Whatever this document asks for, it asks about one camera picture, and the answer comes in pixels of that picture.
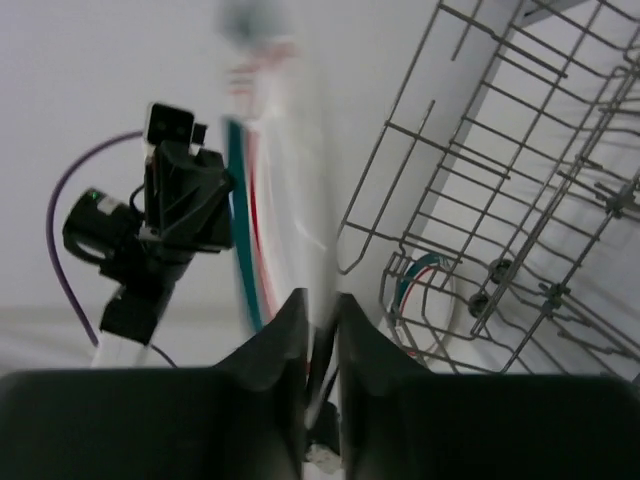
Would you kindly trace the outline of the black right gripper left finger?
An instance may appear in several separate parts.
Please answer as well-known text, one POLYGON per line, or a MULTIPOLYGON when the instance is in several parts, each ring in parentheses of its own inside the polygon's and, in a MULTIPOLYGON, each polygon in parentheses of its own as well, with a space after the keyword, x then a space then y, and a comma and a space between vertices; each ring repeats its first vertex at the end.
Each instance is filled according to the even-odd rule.
POLYGON ((295 289, 211 367, 18 371, 1 381, 5 479, 299 479, 308 322, 295 289))

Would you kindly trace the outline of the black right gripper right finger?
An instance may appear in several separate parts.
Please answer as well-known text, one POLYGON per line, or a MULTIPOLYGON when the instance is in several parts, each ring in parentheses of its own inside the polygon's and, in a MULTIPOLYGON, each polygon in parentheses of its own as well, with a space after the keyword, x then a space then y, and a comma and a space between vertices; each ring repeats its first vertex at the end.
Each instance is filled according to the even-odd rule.
POLYGON ((442 374, 337 303, 349 479, 635 479, 639 392, 605 376, 442 374))

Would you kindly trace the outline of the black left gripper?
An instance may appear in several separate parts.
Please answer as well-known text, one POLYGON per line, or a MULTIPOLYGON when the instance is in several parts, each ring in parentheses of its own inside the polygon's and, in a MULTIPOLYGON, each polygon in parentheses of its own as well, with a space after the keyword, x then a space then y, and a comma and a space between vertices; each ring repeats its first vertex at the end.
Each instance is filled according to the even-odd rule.
POLYGON ((142 239, 186 252, 230 249, 233 187, 219 152, 163 141, 145 163, 142 239))

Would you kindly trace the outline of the white plate green red rim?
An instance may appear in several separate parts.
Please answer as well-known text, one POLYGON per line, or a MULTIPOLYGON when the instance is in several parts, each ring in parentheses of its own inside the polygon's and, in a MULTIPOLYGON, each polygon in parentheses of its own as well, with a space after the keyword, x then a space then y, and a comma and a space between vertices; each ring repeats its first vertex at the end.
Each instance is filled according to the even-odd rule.
POLYGON ((261 331, 300 290, 309 368, 322 376, 337 296, 336 148, 322 64, 292 1, 223 1, 217 26, 234 56, 225 147, 247 328, 261 331))

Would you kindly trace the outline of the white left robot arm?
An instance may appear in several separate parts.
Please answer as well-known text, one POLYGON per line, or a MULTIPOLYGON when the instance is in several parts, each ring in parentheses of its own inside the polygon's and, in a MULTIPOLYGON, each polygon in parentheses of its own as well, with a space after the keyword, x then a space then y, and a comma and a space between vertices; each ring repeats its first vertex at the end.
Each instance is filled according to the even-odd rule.
POLYGON ((221 153, 205 148, 206 130, 188 110, 151 103, 141 134, 144 207, 91 187, 64 222, 65 249, 118 285, 101 316, 94 368, 144 365, 194 256, 232 246, 234 181, 221 153))

